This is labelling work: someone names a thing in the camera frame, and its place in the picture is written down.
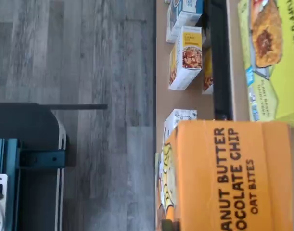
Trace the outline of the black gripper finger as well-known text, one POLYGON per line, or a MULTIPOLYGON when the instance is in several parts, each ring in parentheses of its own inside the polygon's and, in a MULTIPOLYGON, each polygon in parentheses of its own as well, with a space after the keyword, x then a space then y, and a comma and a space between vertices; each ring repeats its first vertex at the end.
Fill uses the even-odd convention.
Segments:
POLYGON ((180 222, 172 221, 169 219, 163 219, 161 221, 161 230, 162 231, 180 231, 180 222))

